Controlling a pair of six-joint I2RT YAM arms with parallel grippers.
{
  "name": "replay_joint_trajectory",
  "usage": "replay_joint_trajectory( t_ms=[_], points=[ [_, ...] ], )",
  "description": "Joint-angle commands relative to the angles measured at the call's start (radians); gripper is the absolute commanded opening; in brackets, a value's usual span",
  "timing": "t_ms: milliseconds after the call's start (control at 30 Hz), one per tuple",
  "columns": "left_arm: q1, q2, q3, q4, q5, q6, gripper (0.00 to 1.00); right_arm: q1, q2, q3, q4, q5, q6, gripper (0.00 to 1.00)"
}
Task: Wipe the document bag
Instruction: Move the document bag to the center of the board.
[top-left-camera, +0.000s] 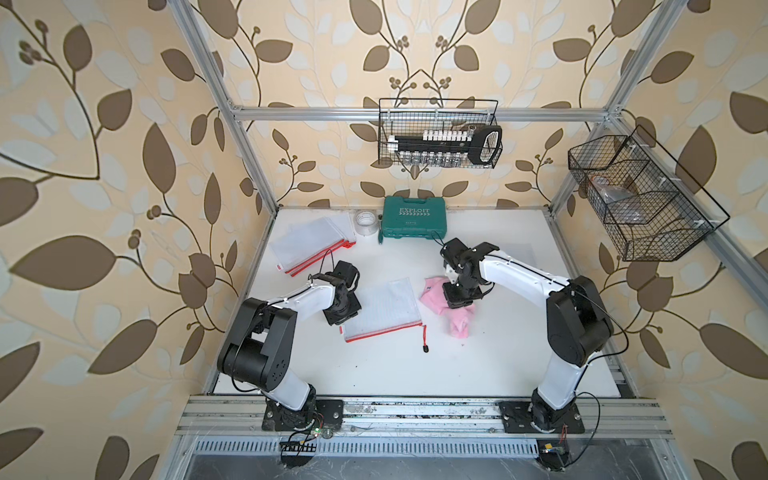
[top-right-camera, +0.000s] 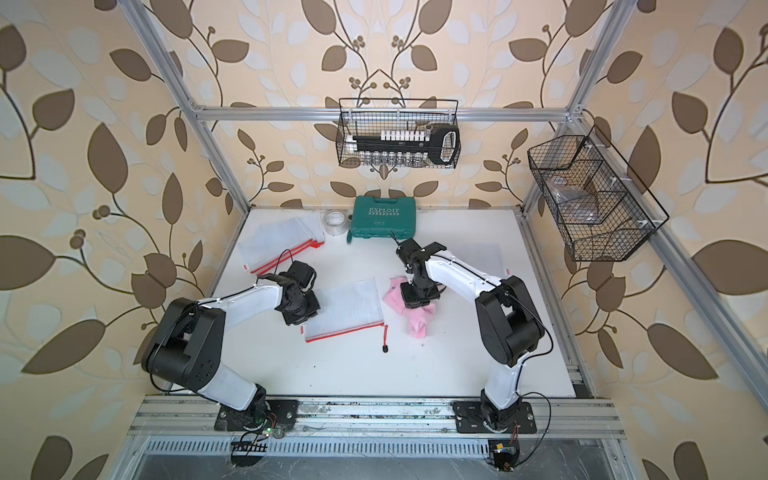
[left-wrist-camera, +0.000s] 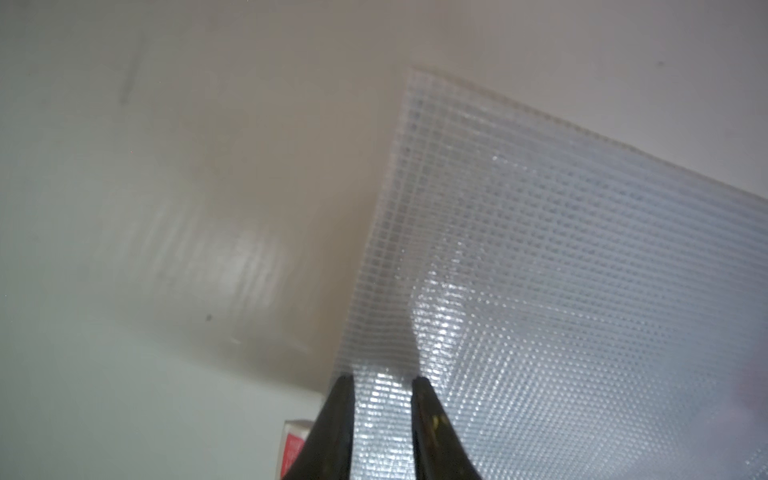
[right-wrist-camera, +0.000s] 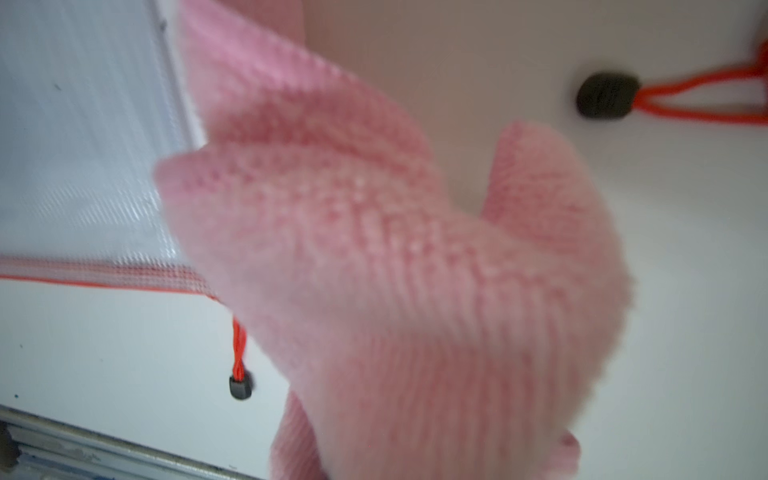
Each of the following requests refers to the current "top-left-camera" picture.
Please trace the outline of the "pink microfiber cloth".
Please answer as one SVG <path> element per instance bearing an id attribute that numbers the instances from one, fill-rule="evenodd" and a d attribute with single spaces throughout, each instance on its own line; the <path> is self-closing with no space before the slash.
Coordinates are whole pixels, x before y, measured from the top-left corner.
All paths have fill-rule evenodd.
<path id="1" fill-rule="evenodd" d="M 470 323 L 475 317 L 475 306 L 450 307 L 443 291 L 444 284 L 451 285 L 445 276 L 426 278 L 420 302 L 434 314 L 448 320 L 450 334 L 453 337 L 465 339 L 469 336 Z"/>

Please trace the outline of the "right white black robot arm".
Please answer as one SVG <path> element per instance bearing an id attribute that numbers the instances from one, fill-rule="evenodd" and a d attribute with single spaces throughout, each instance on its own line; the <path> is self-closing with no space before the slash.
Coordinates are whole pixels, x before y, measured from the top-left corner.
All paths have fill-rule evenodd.
<path id="1" fill-rule="evenodd" d="M 442 245 L 440 254 L 449 274 L 443 292 L 450 308 L 483 299 L 487 285 L 504 287 L 543 309 L 552 356 L 532 403 L 548 413 L 570 406 L 589 362 L 614 332 L 594 282 L 546 273 L 488 242 L 468 247 L 454 238 Z"/>

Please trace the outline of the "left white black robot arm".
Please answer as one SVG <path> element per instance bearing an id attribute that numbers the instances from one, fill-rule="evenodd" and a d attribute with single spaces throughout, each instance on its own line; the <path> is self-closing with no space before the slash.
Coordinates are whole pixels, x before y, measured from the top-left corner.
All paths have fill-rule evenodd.
<path id="1" fill-rule="evenodd" d="M 357 267 L 340 261 L 332 271 L 310 276 L 306 286 L 282 298 L 246 298 L 224 340 L 217 370 L 257 387 L 291 412 L 311 411 L 313 387 L 290 370 L 296 327 L 318 313 L 331 326 L 355 317 L 361 310 L 359 278 Z"/>

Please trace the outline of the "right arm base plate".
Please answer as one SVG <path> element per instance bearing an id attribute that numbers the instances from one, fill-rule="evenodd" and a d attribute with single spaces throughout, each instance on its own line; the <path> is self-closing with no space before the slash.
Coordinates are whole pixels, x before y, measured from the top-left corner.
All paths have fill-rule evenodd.
<path id="1" fill-rule="evenodd" d="M 497 403 L 507 434 L 583 434 L 586 431 L 575 400 L 553 409 L 543 400 L 506 400 Z"/>

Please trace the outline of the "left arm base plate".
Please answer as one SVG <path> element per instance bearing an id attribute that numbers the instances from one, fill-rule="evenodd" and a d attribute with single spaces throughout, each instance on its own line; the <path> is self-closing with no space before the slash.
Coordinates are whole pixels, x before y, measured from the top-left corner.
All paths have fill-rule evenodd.
<path id="1" fill-rule="evenodd" d="M 343 418 L 344 402 L 339 399 L 310 398 L 298 411 L 267 399 L 261 428 L 267 432 L 293 433 L 312 429 L 336 432 L 341 429 Z"/>

